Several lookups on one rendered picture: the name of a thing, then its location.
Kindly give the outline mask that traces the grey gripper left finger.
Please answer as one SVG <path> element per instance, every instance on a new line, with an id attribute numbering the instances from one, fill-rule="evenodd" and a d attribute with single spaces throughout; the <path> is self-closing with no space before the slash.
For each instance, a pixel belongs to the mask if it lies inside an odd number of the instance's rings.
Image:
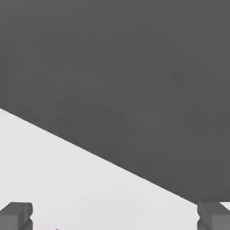
<path id="1" fill-rule="evenodd" d="M 0 230 L 33 230 L 32 203 L 10 202 L 0 211 Z"/>

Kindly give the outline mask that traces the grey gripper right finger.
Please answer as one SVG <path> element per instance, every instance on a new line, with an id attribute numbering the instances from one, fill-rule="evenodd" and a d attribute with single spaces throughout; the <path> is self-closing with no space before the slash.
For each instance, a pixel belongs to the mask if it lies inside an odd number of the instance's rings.
<path id="1" fill-rule="evenodd" d="M 230 230 L 230 210 L 221 203 L 197 204 L 197 230 Z"/>

